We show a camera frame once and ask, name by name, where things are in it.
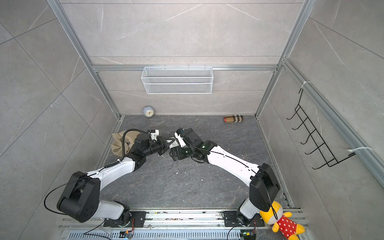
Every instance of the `black cable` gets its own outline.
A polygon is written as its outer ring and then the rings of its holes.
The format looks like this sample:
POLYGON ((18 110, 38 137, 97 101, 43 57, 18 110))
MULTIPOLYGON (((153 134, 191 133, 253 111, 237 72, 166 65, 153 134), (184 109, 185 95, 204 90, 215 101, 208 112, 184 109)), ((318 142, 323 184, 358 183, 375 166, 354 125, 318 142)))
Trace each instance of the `black cable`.
POLYGON ((143 130, 140 130, 140 129, 134 129, 134 128, 131 128, 131 129, 128 129, 126 130, 123 135, 122 135, 122 138, 121 138, 121 150, 122 150, 122 153, 121 153, 121 158, 113 163, 110 163, 108 165, 105 165, 104 167, 102 167, 99 172, 101 172, 101 170, 105 169, 105 168, 109 168, 109 167, 113 167, 117 164, 119 164, 124 158, 125 158, 125 135, 127 135, 128 132, 130 131, 137 131, 137 132, 141 132, 141 133, 145 133, 147 134, 147 132, 144 132, 143 130))
POLYGON ((92 235, 92 236, 98 236, 98 237, 103 237, 103 238, 106 238, 106 239, 108 239, 108 240, 112 240, 112 239, 110 239, 109 237, 106 237, 106 236, 102 236, 102 235, 98 235, 98 234, 93 234, 93 233, 89 233, 89 232, 91 232, 91 231, 93 231, 93 230, 95 230, 96 228, 98 228, 98 227, 100 227, 103 223, 105 222, 105 219, 104 219, 104 221, 102 222, 102 223, 100 223, 97 227, 95 227, 94 229, 92 229, 92 230, 89 230, 88 232, 85 232, 85 233, 83 233, 83 235, 92 235))
POLYGON ((128 129, 126 130, 123 135, 122 135, 122 138, 121 138, 121 150, 122 150, 122 153, 121 153, 121 160, 123 160, 125 158, 125 135, 127 135, 128 132, 130 131, 137 131, 137 132, 141 132, 141 133, 146 133, 147 132, 144 132, 143 130, 139 130, 139 129, 134 129, 134 128, 131 128, 131 129, 128 129))
POLYGON ((197 148, 197 149, 200 149, 200 150, 203 150, 203 151, 207 151, 207 152, 213 152, 213 153, 221 154, 221 155, 223 155, 223 156, 225 156, 225 157, 229 157, 229 158, 231 158, 231 159, 233 159, 233 160, 235 160, 235 161, 237 161, 237 162, 243 164, 245 167, 249 168, 249 166, 247 166, 246 164, 240 162, 239 160, 237 160, 237 159, 235 159, 235 158, 233 158, 233 157, 230 157, 230 156, 228 156, 228 155, 225 155, 224 153, 215 152, 215 151, 211 151, 211 150, 206 150, 206 149, 202 149, 202 148, 199 148, 199 147, 195 147, 195 146, 193 146, 191 143, 189 143, 186 139, 183 139, 183 140, 185 140, 191 147, 194 147, 194 148, 197 148))
POLYGON ((242 226, 243 224, 239 224, 239 225, 236 225, 236 226, 233 226, 230 230, 229 230, 229 232, 227 233, 227 240, 228 240, 228 236, 229 236, 229 233, 232 231, 232 229, 234 229, 235 227, 240 227, 240 226, 242 226))
MULTIPOLYGON (((211 151, 211 150, 206 150, 206 149, 202 149, 202 148, 199 148, 199 147, 195 147, 195 146, 193 146, 191 143, 189 143, 186 139, 183 139, 183 140, 185 140, 191 147, 194 147, 194 148, 197 148, 197 149, 200 149, 200 150, 203 150, 203 151, 207 151, 207 152, 213 152, 213 153, 221 154, 221 155, 226 156, 226 157, 229 157, 229 158, 231 158, 231 159, 233 159, 233 160, 235 160, 235 161, 237 161, 237 162, 243 164, 245 167, 249 168, 247 165, 245 165, 244 163, 238 161, 237 159, 235 159, 235 158, 233 158, 233 157, 230 157, 230 156, 225 155, 225 154, 220 153, 220 152, 215 152, 215 151, 211 151)), ((272 206, 271 198, 269 197, 269 193, 268 193, 268 191, 267 191, 266 193, 268 194, 269 204, 270 204, 270 206, 271 206, 271 208, 272 208, 273 216, 275 217, 276 220, 278 220, 276 210, 275 210, 275 209, 273 208, 273 206, 272 206)))
POLYGON ((254 232, 255 232, 255 230, 256 230, 256 221, 255 221, 255 220, 253 220, 253 222, 255 223, 255 228, 252 230, 252 232, 254 233, 254 232))
POLYGON ((47 207, 46 203, 45 203, 46 200, 47 200, 47 197, 48 197, 53 191, 55 191, 56 189, 58 189, 59 187, 62 187, 62 186, 64 186, 64 185, 67 185, 67 184, 70 184, 70 183, 73 183, 73 182, 77 182, 77 181, 79 181, 79 180, 83 180, 83 179, 85 179, 85 178, 87 178, 87 177, 90 177, 90 176, 92 176, 92 175, 95 175, 95 174, 96 174, 96 173, 91 174, 91 175, 89 175, 89 176, 85 176, 85 177, 76 179, 76 180, 73 180, 73 181, 70 181, 70 182, 67 182, 67 183, 64 183, 63 185, 60 185, 60 186, 58 186, 57 188, 55 188, 55 189, 53 189, 52 191, 50 191, 50 192, 47 194, 47 196, 45 196, 45 198, 44 198, 44 207, 45 207, 45 209, 48 210, 48 211, 54 212, 54 213, 56 213, 56 214, 66 215, 66 214, 64 214, 64 213, 56 212, 56 211, 53 211, 53 210, 49 209, 49 208, 47 207))

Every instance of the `drawstring bag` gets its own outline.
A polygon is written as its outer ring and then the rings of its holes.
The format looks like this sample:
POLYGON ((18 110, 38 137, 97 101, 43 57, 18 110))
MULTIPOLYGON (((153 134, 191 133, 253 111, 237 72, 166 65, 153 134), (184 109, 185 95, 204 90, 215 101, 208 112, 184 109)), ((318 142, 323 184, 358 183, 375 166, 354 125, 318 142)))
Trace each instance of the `drawstring bag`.
MULTIPOLYGON (((122 149, 121 149, 121 139, 125 131, 119 132, 119 133, 112 133, 112 136, 114 138, 112 144, 111 144, 111 150, 112 153, 122 157, 122 149)), ((132 145, 135 143, 135 139, 140 134, 138 131, 129 131, 125 135, 125 141, 124 141, 124 149, 125 154, 128 153, 128 151, 131 149, 132 145)))

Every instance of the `wire mesh basket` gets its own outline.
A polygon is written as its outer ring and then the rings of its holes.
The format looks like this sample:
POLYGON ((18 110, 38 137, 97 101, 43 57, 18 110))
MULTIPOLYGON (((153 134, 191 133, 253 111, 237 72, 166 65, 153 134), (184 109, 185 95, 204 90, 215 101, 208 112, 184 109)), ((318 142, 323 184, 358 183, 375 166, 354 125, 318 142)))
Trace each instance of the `wire mesh basket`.
POLYGON ((212 93, 212 67, 145 67, 141 75, 148 94, 212 93))

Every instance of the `black wire rack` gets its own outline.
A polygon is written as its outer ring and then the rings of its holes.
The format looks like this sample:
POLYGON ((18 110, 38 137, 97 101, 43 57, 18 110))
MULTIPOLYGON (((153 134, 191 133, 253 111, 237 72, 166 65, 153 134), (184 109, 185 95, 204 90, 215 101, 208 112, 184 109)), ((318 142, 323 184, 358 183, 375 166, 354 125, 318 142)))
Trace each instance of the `black wire rack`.
POLYGON ((309 154, 313 153, 314 151, 319 150, 321 156, 323 157, 325 163, 324 163, 323 165, 321 165, 320 167, 313 168, 313 169, 319 169, 319 168, 321 168, 321 167, 324 167, 325 165, 328 165, 328 167, 332 167, 332 166, 334 166, 334 165, 336 165, 336 164, 339 164, 339 163, 341 163, 342 161, 347 160, 348 158, 350 158, 350 157, 356 155, 356 154, 353 152, 353 153, 349 154, 349 155, 348 155, 346 158, 344 158, 343 160, 337 160, 337 158, 334 156, 334 154, 332 153, 332 151, 329 149, 327 143, 324 141, 323 137, 321 136, 321 134, 319 133, 319 131, 317 130, 317 128, 315 127, 315 125, 313 125, 311 119, 308 117, 308 115, 305 113, 304 109, 303 109, 303 108, 301 107, 301 105, 300 105, 301 96, 303 95, 303 89, 300 89, 299 94, 300 94, 299 103, 298 103, 297 106, 295 107, 295 113, 294 113, 294 115, 293 115, 291 118, 287 118, 287 120, 291 120, 295 115, 297 115, 297 116, 300 118, 300 120, 301 120, 301 124, 300 124, 297 128, 292 128, 292 129, 293 129, 293 130, 297 130, 297 129, 299 129, 299 128, 303 125, 303 126, 305 127, 305 129, 308 131, 308 134, 309 134, 308 137, 307 137, 307 140, 306 140, 304 143, 303 143, 303 142, 300 142, 300 143, 301 143, 302 145, 306 144, 306 143, 308 142, 309 138, 311 137, 311 139, 313 140, 314 144, 316 145, 316 148, 315 148, 312 152, 310 152, 310 153, 306 153, 306 152, 305 152, 305 154, 306 154, 306 155, 309 155, 309 154), (301 111, 304 113, 305 118, 304 118, 304 117, 301 117, 301 116, 298 114, 298 111, 299 111, 299 110, 301 110, 301 111), (315 134, 315 133, 317 133, 317 134, 319 135, 319 137, 321 138, 321 141, 322 141, 322 142, 317 143, 317 142, 315 141, 315 139, 314 139, 314 137, 313 137, 313 134, 315 134), (323 146, 323 145, 328 149, 328 151, 329 151, 330 154, 331 154, 331 158, 332 158, 332 159, 329 160, 329 161, 326 159, 326 157, 324 156, 325 154, 323 153, 323 150, 320 148, 320 147, 323 146))

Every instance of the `stuffed toy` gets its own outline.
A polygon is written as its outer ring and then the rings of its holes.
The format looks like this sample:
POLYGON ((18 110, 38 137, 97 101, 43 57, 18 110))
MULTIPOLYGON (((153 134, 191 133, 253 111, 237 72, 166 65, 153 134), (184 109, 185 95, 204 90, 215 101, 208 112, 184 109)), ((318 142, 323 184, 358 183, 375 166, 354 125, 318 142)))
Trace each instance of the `stuffed toy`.
POLYGON ((299 240, 297 235, 305 232, 304 227, 300 224, 296 224, 294 221, 289 219, 288 217, 291 217, 292 213, 283 213, 283 208, 278 202, 273 201, 272 207, 277 214, 277 220, 273 215, 272 208, 269 208, 268 212, 260 211, 259 213, 265 223, 269 225, 273 224, 272 231, 277 232, 278 230, 280 230, 280 232, 285 236, 286 239, 299 240))

